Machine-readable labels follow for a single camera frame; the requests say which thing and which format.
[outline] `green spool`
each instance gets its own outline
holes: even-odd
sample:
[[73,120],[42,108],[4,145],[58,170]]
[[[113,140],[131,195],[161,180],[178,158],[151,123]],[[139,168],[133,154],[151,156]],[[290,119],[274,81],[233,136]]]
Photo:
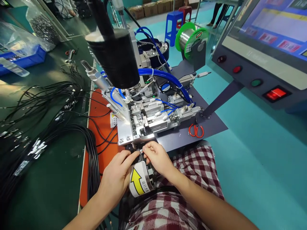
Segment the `green spool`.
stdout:
[[[185,32],[192,33],[187,41],[183,41],[183,36],[187,37]],[[175,47],[179,52],[184,51],[185,58],[187,60],[191,60],[191,54],[192,54],[192,45],[201,40],[201,41],[208,41],[209,37],[209,32],[205,28],[199,28],[196,30],[196,27],[194,23],[192,22],[186,22],[183,24],[183,26],[180,28],[176,35],[176,40],[175,40]]]

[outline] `orange mat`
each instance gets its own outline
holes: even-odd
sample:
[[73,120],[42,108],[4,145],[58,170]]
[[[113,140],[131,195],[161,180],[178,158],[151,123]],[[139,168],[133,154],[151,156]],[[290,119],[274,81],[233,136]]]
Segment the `orange mat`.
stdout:
[[[108,104],[107,100],[102,97],[101,90],[97,89],[95,90],[99,93],[92,92],[92,98],[98,102],[101,102],[105,105]],[[106,114],[109,109],[104,106],[99,104],[98,102],[95,102],[93,100],[90,100],[90,112],[89,116],[101,116]],[[110,131],[112,130],[110,126],[110,115],[106,115],[104,117],[100,118],[93,118],[93,120],[97,123],[100,133],[104,138],[106,138]],[[89,127],[90,130],[92,130],[95,134],[96,137],[96,145],[99,145],[103,142],[103,139],[100,137],[97,128],[95,127],[95,124],[89,120]],[[112,139],[114,134],[117,133],[117,128],[113,130],[111,135],[108,138],[108,141]],[[112,142],[117,142],[118,137],[116,136]],[[97,152],[99,153],[102,151],[106,146],[107,142],[105,142],[103,145],[97,147]],[[99,171],[100,175],[103,174],[104,169],[106,166],[110,163],[110,161],[113,159],[113,157],[120,151],[124,150],[124,147],[118,146],[117,144],[109,144],[109,146],[104,150],[101,154],[98,156],[98,161],[99,161]],[[82,180],[81,180],[81,190],[80,190],[80,205],[81,207],[84,207],[87,204],[87,182],[88,182],[88,166],[89,166],[89,155],[88,152],[85,151],[85,156],[84,156],[84,163],[83,163],[83,172],[82,172]]]

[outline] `blue plastic bin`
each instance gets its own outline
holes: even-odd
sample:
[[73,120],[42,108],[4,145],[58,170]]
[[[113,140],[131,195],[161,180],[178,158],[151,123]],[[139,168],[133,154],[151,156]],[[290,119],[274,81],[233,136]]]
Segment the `blue plastic bin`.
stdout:
[[[2,58],[11,58],[15,56],[13,52],[8,52],[1,54],[0,57]],[[17,59],[15,61],[12,61],[13,63],[19,65],[20,67],[26,69],[29,66],[33,66],[39,63],[42,63],[45,61],[45,56],[46,56],[46,51],[44,51],[40,45],[37,46],[35,54],[28,56],[28,57],[23,57],[20,59]],[[8,69],[4,68],[3,65],[0,64],[0,76],[11,73]]]

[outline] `red checkered fabric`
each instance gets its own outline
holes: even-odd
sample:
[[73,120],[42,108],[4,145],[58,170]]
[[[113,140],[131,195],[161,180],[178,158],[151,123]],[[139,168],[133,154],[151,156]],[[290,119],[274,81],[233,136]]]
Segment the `red checkered fabric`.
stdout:
[[[195,148],[173,158],[174,166],[190,180],[224,200],[217,177],[214,153],[210,144],[202,141]],[[156,187],[171,186],[160,176]],[[159,192],[137,204],[127,204],[129,222],[121,229],[209,229],[185,199],[176,192]]]

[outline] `red scissors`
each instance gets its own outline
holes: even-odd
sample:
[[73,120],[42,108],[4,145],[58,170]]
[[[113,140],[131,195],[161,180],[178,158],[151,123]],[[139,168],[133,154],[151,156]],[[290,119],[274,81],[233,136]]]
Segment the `red scissors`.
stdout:
[[[194,134],[191,133],[191,128],[192,128],[193,125],[194,125]],[[197,134],[198,134],[198,127],[200,127],[200,128],[201,128],[201,131],[202,131],[202,133],[201,133],[200,136],[197,135]],[[202,138],[202,137],[204,136],[204,134],[205,134],[203,127],[198,125],[198,123],[197,123],[197,118],[196,118],[196,117],[195,117],[195,124],[191,124],[190,127],[189,127],[189,134],[190,134],[192,137],[195,137],[195,136],[196,136],[196,137],[198,137],[198,138]]]

